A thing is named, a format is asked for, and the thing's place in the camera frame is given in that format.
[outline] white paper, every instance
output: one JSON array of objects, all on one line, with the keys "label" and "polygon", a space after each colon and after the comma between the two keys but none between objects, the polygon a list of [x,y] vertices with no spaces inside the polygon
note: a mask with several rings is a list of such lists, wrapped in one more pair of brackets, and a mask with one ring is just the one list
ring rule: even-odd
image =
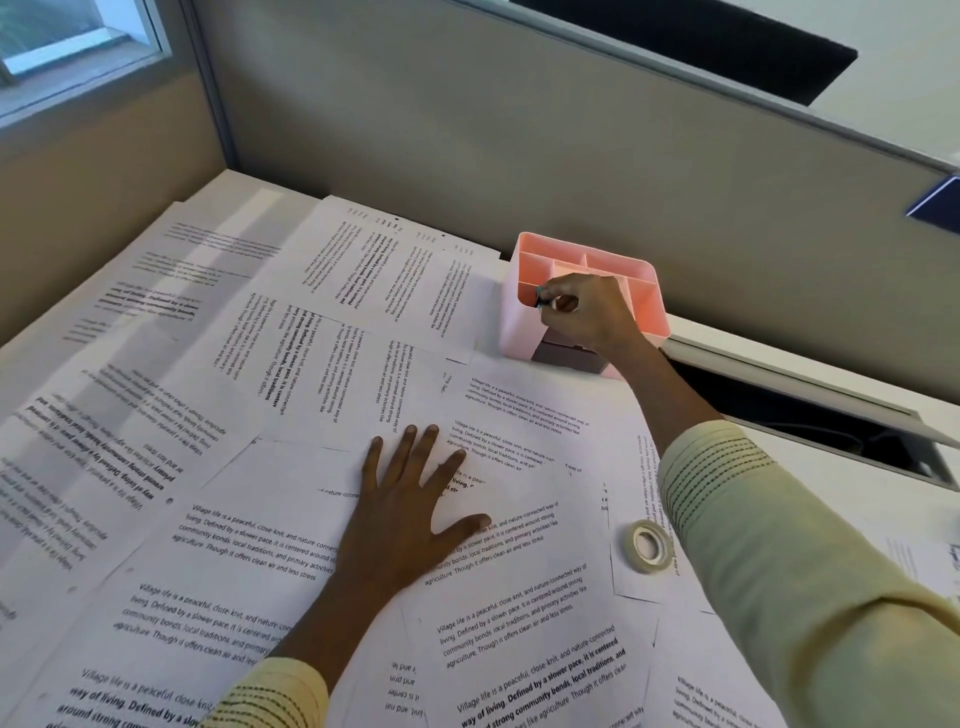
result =
[{"label": "white paper", "polygon": [[723,622],[670,612],[660,620],[643,723],[657,728],[785,728]]},{"label": "white paper", "polygon": [[[445,454],[442,446],[438,446],[438,449]],[[431,458],[431,463],[426,468],[428,473],[433,463],[439,459],[442,457],[437,455]],[[503,528],[510,532],[505,538],[512,538],[511,543],[522,543],[527,538],[527,531],[533,527],[524,528],[523,525],[535,518],[536,514],[526,519],[523,518],[525,513],[517,515],[517,501],[536,498],[537,493],[544,492],[547,497],[554,492],[566,494],[582,505],[583,535],[594,542],[598,551],[598,562],[603,562],[601,566],[605,570],[607,591],[611,591],[610,562],[603,553],[607,531],[603,502],[601,500],[600,509],[594,512],[596,518],[592,519],[589,509],[597,505],[593,500],[596,491],[584,476],[571,469],[561,470],[555,466],[547,466],[542,473],[527,470],[512,473],[509,479],[503,480],[492,471],[489,461],[469,456],[441,496],[431,525],[434,532],[439,532],[463,516],[484,512],[495,522],[506,522]],[[468,559],[469,550],[464,548],[450,556],[450,562],[454,566]],[[616,601],[633,602],[619,598]],[[634,609],[630,604],[617,603],[617,614],[633,639],[652,643],[657,626],[656,615],[644,613],[642,607],[658,605],[647,605],[643,602],[633,604],[639,605],[641,609]],[[365,728],[371,725],[379,728],[416,728],[427,720],[422,692],[429,689],[429,684],[422,688],[423,683],[418,683],[415,650],[397,607],[398,604],[392,604],[377,618],[361,644],[362,667],[358,671],[358,681],[344,728]]]},{"label": "white paper", "polygon": [[557,462],[574,470],[590,464],[602,483],[610,453],[630,445],[616,406],[625,387],[477,352],[445,392],[444,442],[502,477]]},{"label": "white paper", "polygon": [[185,351],[280,249],[281,240],[243,235],[265,209],[253,202],[217,226],[189,206],[167,209],[45,316],[42,336],[5,364],[0,415],[13,411],[84,345],[132,319],[149,317]]},{"label": "white paper", "polygon": [[[195,724],[320,592],[355,504],[331,493],[358,477],[348,453],[251,445],[96,594],[10,726]],[[333,693],[331,728],[354,673]],[[78,720],[88,709],[101,717]]]},{"label": "white paper", "polygon": [[395,234],[403,235],[404,238],[425,244],[436,248],[437,250],[447,251],[448,253],[459,255],[461,257],[486,258],[488,260],[499,260],[500,252],[496,248],[487,248],[478,243],[464,240],[448,232],[441,232],[428,228],[412,220],[406,220],[397,217],[383,210],[373,209],[359,203],[345,200],[342,197],[324,197],[323,205],[338,209],[344,212],[348,219],[371,223],[393,231]]},{"label": "white paper", "polygon": [[[646,424],[633,430],[634,441],[625,449],[611,452],[618,461],[608,468],[607,498],[610,507],[611,562],[613,587],[617,594],[634,599],[682,606],[685,609],[711,612],[704,590],[673,531],[660,502],[657,470],[660,457]],[[634,570],[620,548],[624,530],[642,519],[658,523],[673,539],[673,566],[655,574]]]},{"label": "white paper", "polygon": [[344,718],[344,728],[419,728],[426,725],[413,646],[395,600],[364,636],[360,668]]},{"label": "white paper", "polygon": [[0,425],[0,700],[27,679],[24,655],[53,646],[156,521],[262,430],[260,405],[173,344],[150,324],[117,330]]},{"label": "white paper", "polygon": [[365,450],[392,446],[409,424],[440,411],[447,361],[350,326],[253,287],[198,344],[212,368],[274,414],[265,437]]},{"label": "white paper", "polygon": [[545,490],[404,595],[428,723],[639,725],[649,645],[619,625],[578,501]]},{"label": "white paper", "polygon": [[261,278],[261,291],[345,324],[469,361],[489,314],[485,260],[438,251],[400,223],[321,202]]},{"label": "white paper", "polygon": [[867,540],[911,579],[960,606],[960,546],[878,522],[854,522]]}]

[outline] striped cuff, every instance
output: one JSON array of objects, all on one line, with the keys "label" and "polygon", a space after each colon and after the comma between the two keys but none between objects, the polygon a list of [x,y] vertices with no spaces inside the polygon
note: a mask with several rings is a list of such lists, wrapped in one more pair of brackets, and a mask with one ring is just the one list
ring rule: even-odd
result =
[{"label": "striped cuff", "polygon": [[329,696],[314,668],[268,657],[234,685],[202,728],[323,728]]},{"label": "striped cuff", "polygon": [[744,473],[772,465],[766,452],[726,420],[700,423],[678,437],[660,460],[657,480],[681,544],[711,495]]}]

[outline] window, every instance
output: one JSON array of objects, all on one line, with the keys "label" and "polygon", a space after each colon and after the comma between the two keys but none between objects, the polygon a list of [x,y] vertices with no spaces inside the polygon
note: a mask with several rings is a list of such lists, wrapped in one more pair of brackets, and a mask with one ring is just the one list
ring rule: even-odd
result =
[{"label": "window", "polygon": [[0,0],[0,126],[159,52],[144,0]]}]

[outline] light yellow sleeve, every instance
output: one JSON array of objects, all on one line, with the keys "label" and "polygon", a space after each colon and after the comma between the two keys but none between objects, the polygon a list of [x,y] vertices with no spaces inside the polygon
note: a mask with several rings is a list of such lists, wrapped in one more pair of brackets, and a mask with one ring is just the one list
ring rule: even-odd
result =
[{"label": "light yellow sleeve", "polygon": [[323,728],[329,696],[314,668],[268,657],[230,688],[201,728]]},{"label": "light yellow sleeve", "polygon": [[791,726],[960,725],[960,615],[723,421],[663,454],[704,591]]}]

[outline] person's right hand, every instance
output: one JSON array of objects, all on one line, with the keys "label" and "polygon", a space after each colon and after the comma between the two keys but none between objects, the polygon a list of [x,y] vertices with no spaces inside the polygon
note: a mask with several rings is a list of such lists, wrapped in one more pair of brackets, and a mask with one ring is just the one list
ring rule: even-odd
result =
[{"label": "person's right hand", "polygon": [[580,346],[613,361],[622,350],[645,341],[616,278],[571,273],[540,287],[540,297],[546,301],[565,296],[578,299],[574,310],[565,311],[566,300],[560,298],[557,308],[540,309],[540,320]]}]

